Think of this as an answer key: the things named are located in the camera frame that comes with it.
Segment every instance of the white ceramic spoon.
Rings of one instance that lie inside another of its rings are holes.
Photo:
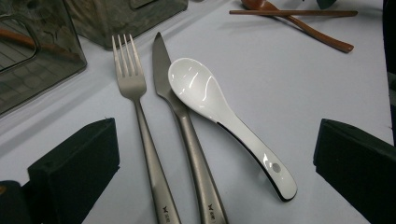
[[[286,202],[297,193],[297,185],[280,159],[231,110],[218,82],[203,64],[179,59],[169,67],[169,82],[176,96],[189,108],[230,132],[256,159]]]

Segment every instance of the silver knife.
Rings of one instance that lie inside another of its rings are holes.
[[[152,64],[157,94],[165,99],[174,111],[178,127],[187,149],[192,178],[197,192],[201,223],[228,223],[218,190],[207,165],[201,144],[192,126],[189,110],[173,93],[168,80],[171,65],[161,33],[154,39]]]

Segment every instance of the silver fork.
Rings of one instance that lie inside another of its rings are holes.
[[[123,35],[123,40],[126,50],[122,50],[121,38],[118,35],[118,44],[120,46],[119,55],[117,52],[116,41],[114,36],[112,36],[117,81],[119,83],[121,95],[134,102],[143,141],[143,148],[145,150],[149,182],[151,185],[151,193],[154,200],[157,219],[161,224],[181,223],[165,174],[163,173],[160,159],[157,155],[157,151],[149,132],[149,126],[146,122],[142,105],[140,104],[140,98],[144,95],[147,88],[142,65],[140,64],[139,57],[137,56],[132,36],[129,35],[129,40],[131,42],[134,57],[131,57],[126,35]]]

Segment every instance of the brown utensil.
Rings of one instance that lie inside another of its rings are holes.
[[[37,46],[32,37],[14,33],[6,29],[0,28],[0,38],[15,44],[19,44],[31,50],[46,50],[50,53],[55,54],[58,57],[61,57],[62,59],[71,60],[73,62],[79,62],[81,60],[79,55],[77,55],[76,53],[69,52],[65,49],[60,48],[57,45],[43,44],[41,46]]]
[[[340,10],[230,10],[232,15],[259,15],[259,16],[334,16],[354,17],[358,11]]]
[[[277,7],[275,7],[273,4],[271,4],[268,1],[265,0],[242,0],[242,3],[244,4],[245,7],[251,10],[272,10],[272,11],[279,11]],[[334,39],[328,35],[325,35],[314,28],[308,26],[307,24],[303,23],[302,21],[292,17],[292,16],[282,16],[287,21],[292,22],[296,26],[300,27],[302,30],[304,30],[308,35],[311,35],[314,37],[316,40],[332,47],[335,49],[338,49],[340,51],[343,51],[344,53],[349,53],[350,51],[353,50],[353,46],[342,42],[340,40]]]

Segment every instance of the table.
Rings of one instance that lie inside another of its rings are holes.
[[[316,9],[315,0],[274,0],[284,9]],[[286,164],[298,193],[282,203],[260,166],[227,132],[191,112],[231,223],[368,223],[315,172],[322,119],[335,119],[392,144],[382,36],[382,1],[339,0],[354,18],[302,18],[355,46],[348,54],[282,20],[229,15],[236,0],[195,1],[135,43],[148,83],[148,125],[183,223],[200,223],[187,154],[172,111],[156,95],[151,48],[162,32],[170,58],[190,57],[216,76],[230,107]],[[115,118],[120,169],[85,224],[155,223],[134,107],[120,96],[113,53],[80,37],[87,69],[0,119],[0,179],[22,185],[26,169],[83,126]]]

